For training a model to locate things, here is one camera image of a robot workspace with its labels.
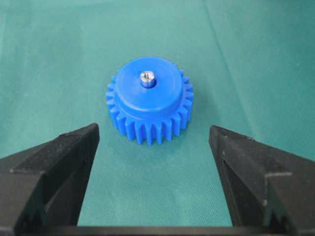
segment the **spur gear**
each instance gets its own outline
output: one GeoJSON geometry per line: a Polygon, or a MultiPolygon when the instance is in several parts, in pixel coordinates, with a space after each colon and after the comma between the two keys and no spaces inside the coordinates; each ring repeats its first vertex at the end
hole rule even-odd
{"type": "Polygon", "coordinates": [[[190,120],[193,93],[189,78],[161,58],[140,58],[126,64],[107,85],[107,107],[120,134],[151,145],[179,136],[190,120]]]}

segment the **plastic gear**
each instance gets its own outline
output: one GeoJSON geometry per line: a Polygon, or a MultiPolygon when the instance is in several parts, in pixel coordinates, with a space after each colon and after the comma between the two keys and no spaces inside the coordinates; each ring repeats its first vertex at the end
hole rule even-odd
{"type": "Polygon", "coordinates": [[[111,120],[120,134],[148,145],[163,137],[179,136],[190,120],[193,93],[189,78],[176,65],[160,58],[140,58],[126,64],[112,77],[106,93],[111,120]],[[145,88],[140,74],[152,71],[156,84],[145,88]]]}

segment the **gear hub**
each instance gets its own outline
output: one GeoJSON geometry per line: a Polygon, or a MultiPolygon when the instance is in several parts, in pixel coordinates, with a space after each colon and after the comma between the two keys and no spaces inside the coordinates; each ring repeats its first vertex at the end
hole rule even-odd
{"type": "Polygon", "coordinates": [[[174,64],[161,58],[140,58],[112,77],[106,93],[115,128],[129,140],[149,145],[180,135],[190,120],[192,85],[174,64]]]}

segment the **green cloth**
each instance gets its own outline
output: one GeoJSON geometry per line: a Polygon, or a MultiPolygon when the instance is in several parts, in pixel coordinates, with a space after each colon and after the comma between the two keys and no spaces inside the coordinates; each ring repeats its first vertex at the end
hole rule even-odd
{"type": "Polygon", "coordinates": [[[315,160],[315,1],[1,0],[0,156],[92,122],[100,142],[80,225],[231,224],[210,125],[315,160]],[[194,86],[161,146],[111,123],[111,76],[145,56],[194,86]]]}

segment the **gear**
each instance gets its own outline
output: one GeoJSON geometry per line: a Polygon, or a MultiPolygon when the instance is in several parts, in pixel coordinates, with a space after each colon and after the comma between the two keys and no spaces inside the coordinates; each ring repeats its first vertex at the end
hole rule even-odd
{"type": "Polygon", "coordinates": [[[112,77],[106,93],[115,128],[129,140],[149,145],[163,137],[179,136],[190,120],[193,93],[189,78],[176,65],[161,58],[140,58],[112,77]]]}

